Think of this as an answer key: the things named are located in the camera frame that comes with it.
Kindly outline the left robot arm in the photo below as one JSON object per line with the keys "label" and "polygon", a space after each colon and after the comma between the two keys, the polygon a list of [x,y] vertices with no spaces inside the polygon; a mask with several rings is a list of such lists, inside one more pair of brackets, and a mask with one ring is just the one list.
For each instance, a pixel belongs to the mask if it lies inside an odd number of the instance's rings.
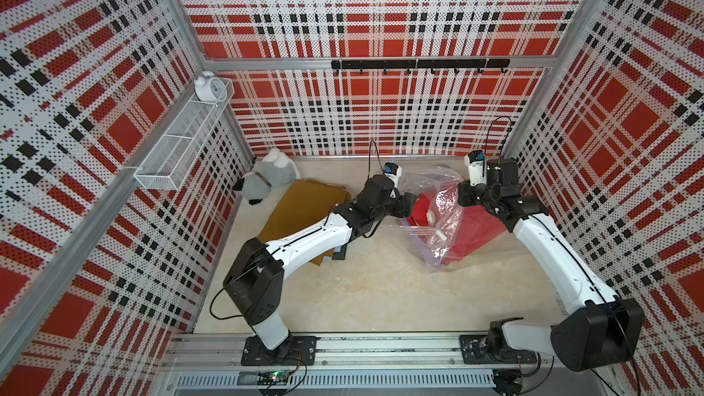
{"label": "left robot arm", "polygon": [[265,349],[286,352],[293,335],[278,313],[284,282],[326,251],[371,238],[386,217],[410,217],[417,199],[411,192],[400,192],[387,174],[375,174],[356,197],[313,225],[269,242],[248,240],[225,276],[222,291]]}

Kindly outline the red garment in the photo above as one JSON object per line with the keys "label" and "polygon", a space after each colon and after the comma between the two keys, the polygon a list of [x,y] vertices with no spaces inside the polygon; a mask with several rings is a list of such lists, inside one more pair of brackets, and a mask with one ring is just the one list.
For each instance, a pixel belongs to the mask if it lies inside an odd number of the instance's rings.
{"label": "red garment", "polygon": [[[421,194],[405,224],[414,229],[419,256],[432,268],[460,262],[507,232],[505,225],[483,207],[459,206],[452,187]],[[436,229],[447,236],[446,241],[435,237]]]}

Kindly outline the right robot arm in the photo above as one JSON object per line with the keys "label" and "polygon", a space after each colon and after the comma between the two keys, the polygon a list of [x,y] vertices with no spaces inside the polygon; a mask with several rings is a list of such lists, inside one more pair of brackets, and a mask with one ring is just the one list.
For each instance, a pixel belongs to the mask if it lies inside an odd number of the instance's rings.
{"label": "right robot arm", "polygon": [[458,184],[459,205],[482,206],[500,220],[536,259],[566,312],[553,326],[522,318],[492,322],[489,353],[535,352],[559,359],[572,371],[632,361],[645,321],[641,305],[601,280],[558,230],[543,202],[522,194],[514,159],[486,159],[475,150],[465,165],[469,177]]}

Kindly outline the clear plastic vacuum bag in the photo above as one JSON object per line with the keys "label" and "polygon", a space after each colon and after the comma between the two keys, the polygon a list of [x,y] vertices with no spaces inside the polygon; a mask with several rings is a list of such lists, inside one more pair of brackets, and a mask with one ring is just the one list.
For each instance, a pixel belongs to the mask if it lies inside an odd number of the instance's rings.
{"label": "clear plastic vacuum bag", "polygon": [[508,260],[524,248],[481,206],[461,207],[461,175],[445,164],[410,170],[400,189],[417,196],[412,214],[388,229],[412,241],[411,252],[427,271],[458,271]]}

